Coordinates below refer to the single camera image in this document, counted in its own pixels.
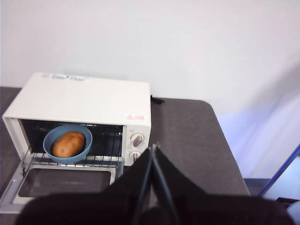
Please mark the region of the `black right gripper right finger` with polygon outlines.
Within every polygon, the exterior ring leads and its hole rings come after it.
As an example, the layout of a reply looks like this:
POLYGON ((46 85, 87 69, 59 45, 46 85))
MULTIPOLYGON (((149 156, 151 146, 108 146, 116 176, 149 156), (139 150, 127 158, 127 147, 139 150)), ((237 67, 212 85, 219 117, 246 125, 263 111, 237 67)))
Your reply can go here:
POLYGON ((242 195, 206 193, 166 155, 153 150, 153 178, 161 186, 157 195, 173 223, 179 225, 293 225, 285 207, 272 200, 242 195))

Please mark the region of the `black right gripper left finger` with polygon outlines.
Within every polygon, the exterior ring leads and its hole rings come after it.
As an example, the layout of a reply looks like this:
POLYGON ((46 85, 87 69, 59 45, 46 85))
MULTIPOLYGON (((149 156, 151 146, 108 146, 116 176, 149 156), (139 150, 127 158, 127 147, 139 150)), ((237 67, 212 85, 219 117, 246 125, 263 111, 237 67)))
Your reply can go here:
POLYGON ((149 149, 100 193, 53 194, 29 202, 17 225, 150 225, 143 210, 152 166, 149 149))

